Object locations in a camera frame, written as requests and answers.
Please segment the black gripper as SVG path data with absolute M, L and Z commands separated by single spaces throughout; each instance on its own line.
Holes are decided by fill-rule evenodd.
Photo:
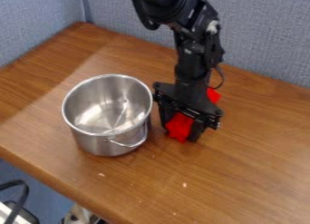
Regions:
M 182 112 L 195 120 L 190 127 L 189 141 L 195 142 L 206 128 L 218 129 L 225 113 L 206 96 L 207 86 L 203 81 L 195 83 L 155 82 L 152 88 L 154 102 L 159 105 L 162 127 L 166 127 L 166 123 L 173 119 L 174 115 Z

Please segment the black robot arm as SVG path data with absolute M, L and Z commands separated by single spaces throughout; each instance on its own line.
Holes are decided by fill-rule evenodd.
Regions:
M 162 127 L 179 141 L 197 141 L 205 130 L 217 129 L 223 111 L 217 106 L 221 84 L 210 83 L 221 73 L 218 13 L 207 0 L 132 0 L 140 23 L 148 30 L 167 25 L 174 31 L 178 61 L 174 83 L 155 82 L 154 100 Z

